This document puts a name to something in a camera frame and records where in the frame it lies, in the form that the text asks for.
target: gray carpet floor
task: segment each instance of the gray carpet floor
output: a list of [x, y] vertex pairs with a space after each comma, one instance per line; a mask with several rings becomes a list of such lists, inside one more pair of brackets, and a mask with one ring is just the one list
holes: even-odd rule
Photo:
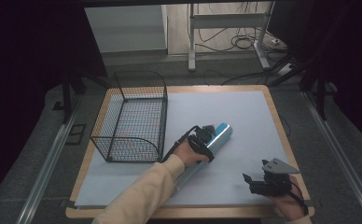
[[[197, 70], [193, 73], [188, 71], [188, 62], [183, 57], [160, 62], [132, 60], [123, 64], [114, 62], [108, 63], [106, 68], [109, 78], [114, 72], [155, 71], [165, 78], [168, 86], [219, 85], [229, 78], [262, 72], [259, 61], [254, 55], [240, 54], [231, 56], [234, 58], [227, 57], [199, 56], [196, 63]], [[270, 77], [252, 75], [234, 79], [227, 84], [264, 84], [265, 81], [274, 78], [276, 75]], [[313, 200], [315, 207], [313, 221], [316, 224], [362, 223], [361, 205], [302, 97], [298, 81], [299, 77], [293, 77], [277, 87], [270, 88], [270, 91]], [[84, 79], [84, 82], [88, 88], [81, 96], [81, 104], [74, 122], [75, 125], [86, 125], [83, 138], [79, 144], [75, 136], [70, 135], [67, 138], [32, 223], [91, 223], [91, 219], [70, 219], [65, 216], [65, 207], [77, 179], [89, 135], [105, 93], [105, 88], [102, 86], [88, 79]], [[33, 134], [0, 186], [0, 223], [15, 223], [21, 212], [62, 125], [63, 112], [52, 110], [56, 102], [62, 101], [62, 97], [60, 87], [48, 92], [46, 106]], [[327, 123], [362, 180], [362, 134], [342, 114], [330, 97], [326, 99], [326, 114]], [[180, 222], [193, 223], [186, 220], [169, 223]], [[163, 223], [163, 221], [151, 220], [149, 223]], [[249, 222], [245, 219], [229, 219], [200, 220], [200, 223]], [[284, 223], [284, 220], [280, 217], [264, 218], [261, 223]]]

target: white desk frame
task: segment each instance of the white desk frame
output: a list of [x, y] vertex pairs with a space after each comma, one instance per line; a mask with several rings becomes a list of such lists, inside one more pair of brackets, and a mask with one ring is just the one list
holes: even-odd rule
[[195, 30], [196, 29], [215, 29], [215, 28], [251, 28], [260, 27], [258, 40], [254, 43], [254, 48], [259, 57], [264, 70], [268, 70], [268, 60], [262, 51], [262, 41], [268, 28], [271, 18], [274, 2], [270, 2], [265, 13], [252, 14], [220, 14], [220, 15], [194, 15], [193, 4], [190, 4], [189, 10], [189, 52], [188, 52], [188, 70], [196, 70], [196, 52], [195, 52]]

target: white wall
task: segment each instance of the white wall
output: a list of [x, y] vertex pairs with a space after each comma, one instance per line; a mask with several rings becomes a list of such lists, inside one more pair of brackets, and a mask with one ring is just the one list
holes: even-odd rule
[[87, 7], [100, 52], [167, 49], [165, 6]]

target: cream sweater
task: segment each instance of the cream sweater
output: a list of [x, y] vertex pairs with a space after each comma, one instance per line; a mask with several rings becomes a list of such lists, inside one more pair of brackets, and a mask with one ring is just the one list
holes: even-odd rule
[[[164, 163], [155, 163], [109, 204], [93, 224], [143, 224], [172, 195], [174, 181], [184, 172], [184, 163], [171, 155]], [[309, 217], [287, 222], [310, 224]]]

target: metal mesh basket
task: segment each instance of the metal mesh basket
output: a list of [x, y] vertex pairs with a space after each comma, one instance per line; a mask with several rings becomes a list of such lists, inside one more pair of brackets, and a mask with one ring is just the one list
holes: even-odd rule
[[163, 155], [167, 89], [154, 72], [115, 74], [90, 140], [106, 161], [154, 162]]

